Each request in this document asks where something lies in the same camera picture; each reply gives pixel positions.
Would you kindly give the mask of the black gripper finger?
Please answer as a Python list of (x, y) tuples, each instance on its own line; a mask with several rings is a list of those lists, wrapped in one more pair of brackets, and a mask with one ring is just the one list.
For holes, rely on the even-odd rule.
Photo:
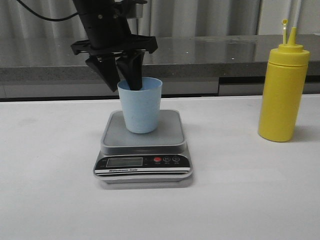
[(97, 57), (90, 55), (85, 63), (102, 78), (112, 92), (118, 89), (119, 73), (114, 56)]
[(129, 52), (116, 60), (116, 65), (126, 80), (130, 90), (140, 90), (144, 52)]

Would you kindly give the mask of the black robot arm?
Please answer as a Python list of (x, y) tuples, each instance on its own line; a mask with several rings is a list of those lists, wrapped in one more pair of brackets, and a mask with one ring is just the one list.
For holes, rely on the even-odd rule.
[(131, 9), (147, 1), (75, 0), (73, 3), (88, 37), (71, 45), (73, 53), (87, 53), (86, 65), (113, 92), (121, 76), (130, 90), (141, 90), (144, 55), (155, 52), (158, 44), (154, 36), (132, 34), (127, 19)]

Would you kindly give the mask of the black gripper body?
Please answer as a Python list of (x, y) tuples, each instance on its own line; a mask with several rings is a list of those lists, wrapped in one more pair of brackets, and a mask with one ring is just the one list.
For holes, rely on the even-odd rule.
[(88, 53), (98, 56), (134, 51), (153, 53), (158, 49), (154, 36), (132, 34), (127, 19), (116, 13), (87, 13), (79, 17), (88, 39), (71, 45), (75, 55)]

